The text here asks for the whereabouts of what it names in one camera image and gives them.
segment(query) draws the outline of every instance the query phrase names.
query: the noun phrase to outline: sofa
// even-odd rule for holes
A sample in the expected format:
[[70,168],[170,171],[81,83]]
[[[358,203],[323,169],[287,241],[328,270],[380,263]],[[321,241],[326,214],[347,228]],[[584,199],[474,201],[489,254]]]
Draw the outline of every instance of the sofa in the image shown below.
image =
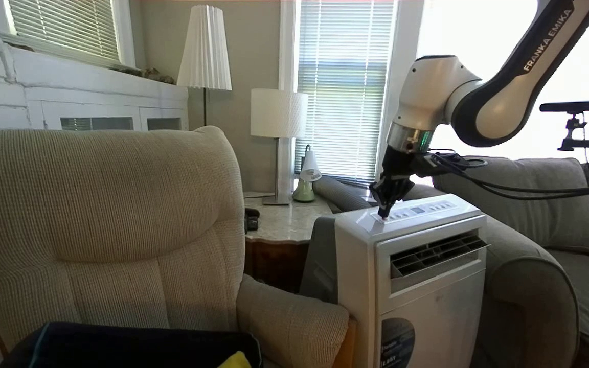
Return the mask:
[[[487,166],[465,174],[499,185],[589,185],[589,163],[576,159],[472,159]],[[452,192],[487,214],[487,277],[472,365],[589,368],[589,197],[514,201],[457,174],[431,180],[433,185],[413,185],[406,201]],[[361,183],[321,180],[315,191],[335,212],[372,206]],[[319,219],[304,261],[302,295],[338,301],[334,243],[334,219]]]
[[244,214],[217,126],[0,131],[0,357],[61,321],[248,332],[267,365],[347,365],[345,308],[244,273]]

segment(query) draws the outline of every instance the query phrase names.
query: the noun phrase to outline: portable air conditioner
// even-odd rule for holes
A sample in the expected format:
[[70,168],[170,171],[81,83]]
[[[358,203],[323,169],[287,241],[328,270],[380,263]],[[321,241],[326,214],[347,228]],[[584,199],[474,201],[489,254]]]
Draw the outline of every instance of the portable air conditioner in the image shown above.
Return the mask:
[[358,368],[471,365],[484,214],[454,195],[335,217],[338,303],[358,321]]

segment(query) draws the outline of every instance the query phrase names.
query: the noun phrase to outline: gray sofa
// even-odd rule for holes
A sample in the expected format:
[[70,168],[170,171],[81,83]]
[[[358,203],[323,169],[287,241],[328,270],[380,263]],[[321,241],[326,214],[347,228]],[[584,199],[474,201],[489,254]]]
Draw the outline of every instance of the gray sofa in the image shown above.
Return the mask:
[[[576,159],[483,158],[477,180],[516,188],[585,188],[589,166]],[[410,199],[454,192],[489,214],[487,280],[477,368],[589,368],[589,197],[514,201],[454,174],[416,185]],[[353,188],[323,183],[338,211],[369,206]],[[334,219],[319,219],[301,285],[302,295],[334,301]]]

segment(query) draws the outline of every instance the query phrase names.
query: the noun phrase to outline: floor lamp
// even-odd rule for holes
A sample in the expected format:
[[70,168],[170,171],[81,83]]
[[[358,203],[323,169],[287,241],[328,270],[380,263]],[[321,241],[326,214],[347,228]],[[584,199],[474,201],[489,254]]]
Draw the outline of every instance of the floor lamp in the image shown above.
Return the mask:
[[252,135],[278,136],[277,195],[267,206],[288,206],[295,191],[295,136],[302,135],[310,96],[287,90],[252,90]]
[[188,35],[180,58],[179,86],[202,88],[202,114],[209,125],[209,90],[232,90],[224,11],[196,5],[190,8]]

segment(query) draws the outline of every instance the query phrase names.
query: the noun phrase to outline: beige recliner chair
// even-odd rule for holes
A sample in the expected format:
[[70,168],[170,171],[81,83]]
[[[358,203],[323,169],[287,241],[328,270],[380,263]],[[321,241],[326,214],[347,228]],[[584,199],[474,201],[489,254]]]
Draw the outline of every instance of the beige recliner chair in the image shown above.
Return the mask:
[[240,168],[215,126],[0,131],[4,356],[73,321],[244,329],[277,365],[339,363],[350,315],[255,283],[244,252]]

